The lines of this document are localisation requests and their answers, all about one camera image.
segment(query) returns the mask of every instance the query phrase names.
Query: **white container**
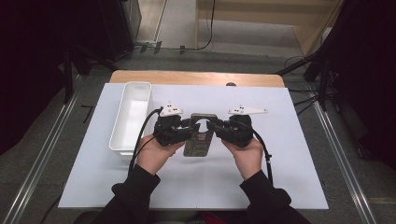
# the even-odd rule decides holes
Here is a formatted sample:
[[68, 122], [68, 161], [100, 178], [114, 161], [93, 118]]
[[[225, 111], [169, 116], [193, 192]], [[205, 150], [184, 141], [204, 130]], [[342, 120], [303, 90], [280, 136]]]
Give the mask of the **white container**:
[[123, 161], [130, 161], [134, 154], [137, 137], [148, 115], [150, 95], [151, 84], [148, 82], [128, 82], [124, 86], [109, 142], [111, 150]]

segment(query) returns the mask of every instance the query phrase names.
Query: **smartphone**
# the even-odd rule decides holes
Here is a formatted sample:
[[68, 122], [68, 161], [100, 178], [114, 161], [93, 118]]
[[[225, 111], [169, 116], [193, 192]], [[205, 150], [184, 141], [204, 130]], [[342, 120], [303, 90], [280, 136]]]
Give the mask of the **smartphone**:
[[[202, 130], [206, 122], [217, 121], [218, 117], [214, 114], [191, 114], [190, 127], [197, 122], [201, 123], [200, 130]], [[204, 132], [194, 132], [190, 140], [186, 141], [183, 155], [185, 157], [205, 157], [209, 151], [210, 143], [212, 142], [214, 131], [209, 131], [207, 128]]]

